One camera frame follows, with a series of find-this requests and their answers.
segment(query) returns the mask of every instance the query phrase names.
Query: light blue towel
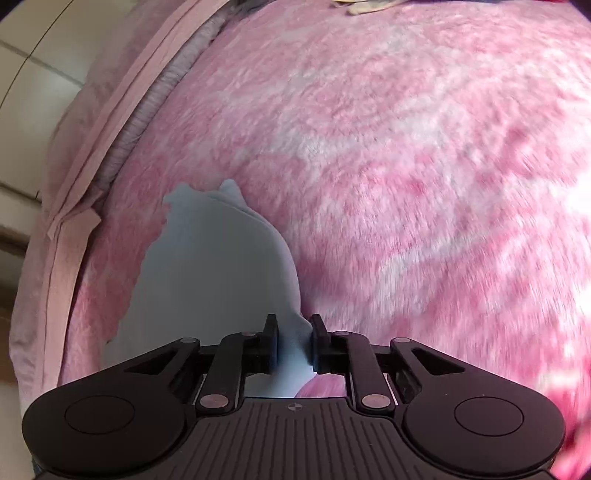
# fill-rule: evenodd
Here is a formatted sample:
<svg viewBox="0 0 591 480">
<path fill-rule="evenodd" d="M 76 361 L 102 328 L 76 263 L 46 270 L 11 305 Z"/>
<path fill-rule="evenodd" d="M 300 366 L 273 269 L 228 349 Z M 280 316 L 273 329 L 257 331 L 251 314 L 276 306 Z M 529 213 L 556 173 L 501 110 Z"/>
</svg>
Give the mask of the light blue towel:
<svg viewBox="0 0 591 480">
<path fill-rule="evenodd" d="M 273 375 L 246 379 L 245 395 L 293 397 L 314 377 L 311 327 L 300 314 L 296 267 L 285 240 L 250 209 L 238 185 L 215 192 L 179 185 L 165 197 L 166 226 L 148 248 L 131 303 L 103 350 L 109 367 L 182 337 L 202 345 L 259 332 L 268 313 L 279 324 Z"/>
</svg>

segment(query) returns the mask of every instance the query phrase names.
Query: metal rivet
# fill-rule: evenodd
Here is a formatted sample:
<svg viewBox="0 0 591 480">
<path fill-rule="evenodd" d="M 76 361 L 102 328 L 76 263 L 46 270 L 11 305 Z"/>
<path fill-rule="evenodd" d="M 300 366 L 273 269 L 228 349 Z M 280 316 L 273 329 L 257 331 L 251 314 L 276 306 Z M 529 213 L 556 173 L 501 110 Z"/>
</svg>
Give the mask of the metal rivet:
<svg viewBox="0 0 591 480">
<path fill-rule="evenodd" d="M 212 394 L 202 397 L 199 403 L 205 408 L 222 408 L 228 404 L 228 401 L 224 395 Z"/>
<path fill-rule="evenodd" d="M 367 408 L 386 408 L 391 402 L 387 396 L 374 393 L 364 396 L 361 403 Z"/>
</svg>

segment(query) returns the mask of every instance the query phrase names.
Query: pink bedsheet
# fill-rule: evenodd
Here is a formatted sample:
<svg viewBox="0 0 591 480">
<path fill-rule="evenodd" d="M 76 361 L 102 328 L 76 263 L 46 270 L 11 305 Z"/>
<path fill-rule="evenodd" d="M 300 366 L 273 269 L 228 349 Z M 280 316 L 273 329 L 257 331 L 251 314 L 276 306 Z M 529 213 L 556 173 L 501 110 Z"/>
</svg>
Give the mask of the pink bedsheet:
<svg viewBox="0 0 591 480">
<path fill-rule="evenodd" d="M 574 480 L 591 463 L 590 161 L 591 26 L 571 5 L 277 0 L 224 30 L 123 166 L 60 382 L 98 369 L 163 196 L 233 178 L 290 246 L 305 315 L 547 394 L 568 425 L 554 472 Z"/>
</svg>

